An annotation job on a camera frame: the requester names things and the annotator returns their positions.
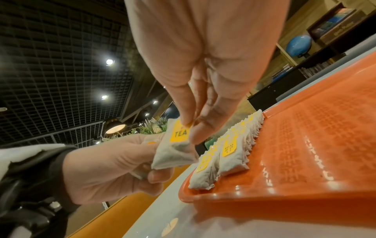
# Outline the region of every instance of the globe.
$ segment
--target globe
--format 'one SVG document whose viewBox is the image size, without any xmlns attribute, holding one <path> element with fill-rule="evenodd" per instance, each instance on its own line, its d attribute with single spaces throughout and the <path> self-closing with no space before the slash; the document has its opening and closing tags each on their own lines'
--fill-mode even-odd
<svg viewBox="0 0 376 238">
<path fill-rule="evenodd" d="M 311 48 L 311 37 L 307 35 L 296 36 L 287 44 L 286 52 L 291 56 L 309 56 L 307 52 Z"/>
</svg>

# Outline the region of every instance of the yellow label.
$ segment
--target yellow label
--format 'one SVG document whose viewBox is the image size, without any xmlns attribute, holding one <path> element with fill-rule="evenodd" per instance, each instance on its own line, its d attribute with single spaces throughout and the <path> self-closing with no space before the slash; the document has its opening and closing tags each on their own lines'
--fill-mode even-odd
<svg viewBox="0 0 376 238">
<path fill-rule="evenodd" d="M 183 142 L 188 140 L 189 128 L 183 126 L 180 119 L 177 119 L 174 125 L 174 130 L 171 135 L 171 142 Z"/>
<path fill-rule="evenodd" d="M 234 153 L 235 150 L 236 150 L 236 139 L 233 139 L 233 141 L 230 143 L 227 140 L 224 142 L 222 155 L 223 157 L 228 156 L 229 154 Z"/>
<path fill-rule="evenodd" d="M 209 165 L 209 162 L 211 161 L 211 159 L 212 159 L 212 157 L 213 157 L 213 155 L 214 155 L 214 152 L 215 152 L 216 150 L 217 150 L 217 147 L 216 147 L 216 146 L 213 146 L 213 147 L 210 148 L 210 150 L 208 151 L 208 154 L 203 156 L 201 163 L 199 164 L 199 166 L 198 166 L 197 169 L 196 169 L 196 173 L 201 172 L 201 171 L 203 171 L 204 169 L 206 169 L 206 167 Z"/>
</svg>

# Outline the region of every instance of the hand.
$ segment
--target hand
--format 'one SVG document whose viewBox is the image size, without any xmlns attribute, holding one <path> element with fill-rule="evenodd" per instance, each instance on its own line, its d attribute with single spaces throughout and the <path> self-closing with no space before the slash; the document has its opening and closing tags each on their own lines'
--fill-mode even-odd
<svg viewBox="0 0 376 238">
<path fill-rule="evenodd" d="M 198 144 L 262 76 L 289 0 L 125 0 L 137 48 Z M 191 80 L 193 92 L 188 82 Z"/>
<path fill-rule="evenodd" d="M 152 170 L 147 180 L 139 180 L 129 172 L 153 161 L 159 142 L 141 143 L 146 137 L 160 136 L 133 134 L 70 152 L 63 162 L 63 177 L 72 202 L 99 203 L 136 192 L 159 195 L 162 182 L 172 177 L 174 169 Z"/>
</svg>

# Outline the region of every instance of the ceiling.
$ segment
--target ceiling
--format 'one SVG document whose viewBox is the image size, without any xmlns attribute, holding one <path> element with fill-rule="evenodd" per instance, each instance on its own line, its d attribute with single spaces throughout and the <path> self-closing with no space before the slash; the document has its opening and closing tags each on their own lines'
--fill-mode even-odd
<svg viewBox="0 0 376 238">
<path fill-rule="evenodd" d="M 0 1 L 0 84 L 0 147 L 90 146 L 106 119 L 129 129 L 167 96 L 136 49 L 122 0 Z"/>
</svg>

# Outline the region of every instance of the white sleeve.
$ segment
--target white sleeve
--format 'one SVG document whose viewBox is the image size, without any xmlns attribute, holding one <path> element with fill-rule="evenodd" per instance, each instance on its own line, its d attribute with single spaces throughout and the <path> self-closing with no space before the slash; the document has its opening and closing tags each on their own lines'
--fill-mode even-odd
<svg viewBox="0 0 376 238">
<path fill-rule="evenodd" d="M 38 154 L 41 151 L 47 151 L 64 146 L 64 144 L 41 144 L 0 149 L 0 180 L 8 171 L 8 167 L 11 162 L 20 162 Z"/>
</svg>

